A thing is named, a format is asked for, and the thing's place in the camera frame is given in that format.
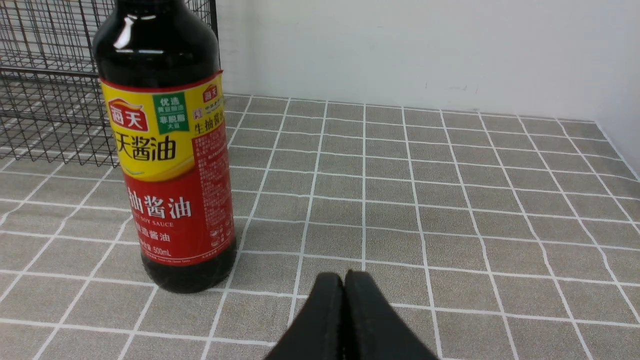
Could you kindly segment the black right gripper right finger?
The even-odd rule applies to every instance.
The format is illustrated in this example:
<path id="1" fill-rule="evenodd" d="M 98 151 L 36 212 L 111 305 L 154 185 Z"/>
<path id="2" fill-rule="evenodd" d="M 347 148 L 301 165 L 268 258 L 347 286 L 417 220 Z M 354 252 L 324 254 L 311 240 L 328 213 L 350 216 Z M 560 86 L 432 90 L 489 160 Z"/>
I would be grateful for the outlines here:
<path id="1" fill-rule="evenodd" d="M 373 277 L 350 269 L 343 283 L 346 360 L 436 360 L 388 303 Z"/>

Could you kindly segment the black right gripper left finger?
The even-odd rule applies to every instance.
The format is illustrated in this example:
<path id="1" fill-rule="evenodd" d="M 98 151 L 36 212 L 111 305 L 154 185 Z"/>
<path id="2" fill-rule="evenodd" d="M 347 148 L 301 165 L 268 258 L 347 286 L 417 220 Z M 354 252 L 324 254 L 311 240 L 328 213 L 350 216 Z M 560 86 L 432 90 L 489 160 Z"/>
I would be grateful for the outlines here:
<path id="1" fill-rule="evenodd" d="M 266 360 L 341 360 L 344 294 L 338 274 L 318 274 L 304 306 Z"/>

